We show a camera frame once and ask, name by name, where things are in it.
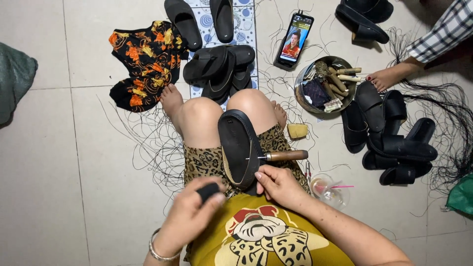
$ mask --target bare foot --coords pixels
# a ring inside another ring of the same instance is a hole
[[[390,87],[396,85],[401,80],[408,76],[421,71],[425,64],[409,57],[404,62],[395,66],[376,71],[366,77],[366,80],[371,81],[371,84],[379,91],[385,91]]]
[[[174,84],[167,85],[161,93],[159,102],[163,105],[164,112],[171,119],[174,128],[178,133],[181,133],[178,126],[174,123],[175,115],[178,113],[181,106],[184,104],[181,93],[177,90]]]
[[[279,124],[282,128],[285,128],[288,120],[288,114],[286,113],[286,111],[284,111],[280,104],[276,104],[276,101],[271,101],[271,104],[274,108],[274,112],[276,114]]]

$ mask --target bracelet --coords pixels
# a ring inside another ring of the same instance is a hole
[[[177,257],[179,257],[179,255],[181,255],[182,248],[176,255],[172,257],[161,257],[160,255],[158,255],[153,248],[153,237],[159,232],[159,230],[161,230],[161,228],[156,229],[156,231],[154,231],[154,233],[151,235],[151,238],[149,239],[149,252],[151,253],[151,256],[153,256],[153,258],[157,259],[158,261],[173,261]]]

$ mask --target yellow t-shirt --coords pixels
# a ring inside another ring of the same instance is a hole
[[[353,265],[304,217],[245,194],[216,214],[189,259],[193,266]]]

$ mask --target plaid sleeve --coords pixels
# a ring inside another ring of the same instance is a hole
[[[414,41],[408,53],[417,61],[430,62],[473,35],[473,0],[454,0],[432,30]]]

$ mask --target pink straw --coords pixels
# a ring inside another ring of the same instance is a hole
[[[345,188],[345,187],[355,187],[355,186],[333,186],[331,188]]]

